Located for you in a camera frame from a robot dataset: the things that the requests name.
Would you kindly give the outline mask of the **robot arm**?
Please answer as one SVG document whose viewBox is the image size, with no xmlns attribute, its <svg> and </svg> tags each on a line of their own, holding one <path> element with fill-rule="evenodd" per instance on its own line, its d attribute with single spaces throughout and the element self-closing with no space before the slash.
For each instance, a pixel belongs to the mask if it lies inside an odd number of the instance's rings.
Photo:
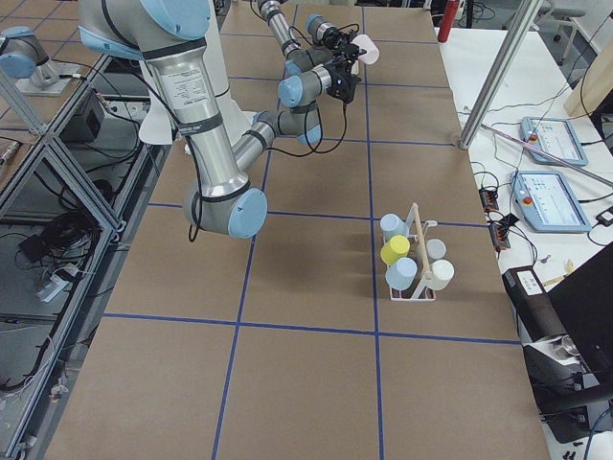
<svg viewBox="0 0 613 460">
<path fill-rule="evenodd" d="M 284 14 L 284 1 L 251 1 L 256 16 L 269 27 L 281 47 L 286 64 L 305 72 L 318 65 L 340 59 L 353 63 L 367 54 L 356 39 L 358 26 L 337 27 L 321 14 L 312 14 L 301 31 Z"/>
<path fill-rule="evenodd" d="M 352 102 L 360 64 L 377 60 L 373 42 L 355 27 L 338 28 L 314 14 L 306 22 L 312 44 L 293 36 L 278 1 L 258 4 L 284 55 L 279 111 L 247 118 L 229 95 L 218 26 L 209 1 L 82 1 L 82 43 L 104 55 L 140 62 L 149 92 L 166 110 L 162 141 L 177 130 L 187 141 L 196 179 L 184 211 L 199 230 L 248 239 L 267 215 L 264 193 L 248 169 L 276 138 L 295 136 L 319 151 L 317 100 L 327 94 Z"/>
</svg>

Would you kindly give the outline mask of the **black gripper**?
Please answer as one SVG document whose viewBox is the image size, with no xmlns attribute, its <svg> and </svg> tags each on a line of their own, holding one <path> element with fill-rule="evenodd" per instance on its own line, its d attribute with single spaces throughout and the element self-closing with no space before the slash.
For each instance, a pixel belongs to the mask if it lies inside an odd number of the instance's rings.
<svg viewBox="0 0 613 460">
<path fill-rule="evenodd" d="M 327 94 L 343 103 L 353 101 L 355 88 L 360 82 L 360 78 L 352 70 L 355 62 L 356 57 L 342 55 L 334 57 L 327 63 L 327 71 L 331 79 Z"/>
<path fill-rule="evenodd" d="M 331 50 L 334 56 L 360 56 L 360 47 L 352 42 L 356 37 L 356 30 L 341 31 L 330 28 L 323 34 L 323 45 Z"/>
</svg>

